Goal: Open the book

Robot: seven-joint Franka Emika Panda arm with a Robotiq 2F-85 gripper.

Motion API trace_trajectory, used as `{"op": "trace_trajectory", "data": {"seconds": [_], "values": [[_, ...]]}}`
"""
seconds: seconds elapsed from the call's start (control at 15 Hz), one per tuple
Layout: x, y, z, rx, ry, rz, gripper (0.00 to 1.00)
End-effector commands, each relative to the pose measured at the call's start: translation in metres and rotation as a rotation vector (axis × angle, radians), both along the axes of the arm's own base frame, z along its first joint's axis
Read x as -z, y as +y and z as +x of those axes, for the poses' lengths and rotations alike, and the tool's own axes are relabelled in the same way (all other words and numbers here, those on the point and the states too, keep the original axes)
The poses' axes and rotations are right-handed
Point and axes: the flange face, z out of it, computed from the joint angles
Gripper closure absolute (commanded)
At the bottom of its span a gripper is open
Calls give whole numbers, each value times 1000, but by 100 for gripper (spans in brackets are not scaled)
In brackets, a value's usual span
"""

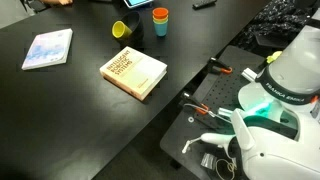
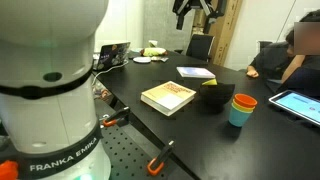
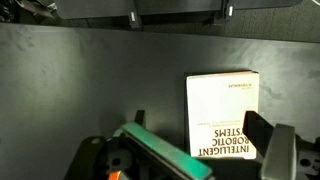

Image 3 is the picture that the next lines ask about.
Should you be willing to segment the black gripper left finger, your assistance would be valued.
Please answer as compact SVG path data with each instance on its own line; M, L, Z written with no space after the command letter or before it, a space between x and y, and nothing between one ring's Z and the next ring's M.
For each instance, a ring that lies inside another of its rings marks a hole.
M63 180L146 180L146 165L137 139L123 126L109 138L82 140Z

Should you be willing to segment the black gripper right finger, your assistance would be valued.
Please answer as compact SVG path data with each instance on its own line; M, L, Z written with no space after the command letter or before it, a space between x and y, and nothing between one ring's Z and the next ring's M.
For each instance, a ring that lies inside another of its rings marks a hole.
M263 157L261 180L320 180L319 138L306 141L293 126L273 126L255 111L245 113L243 134Z

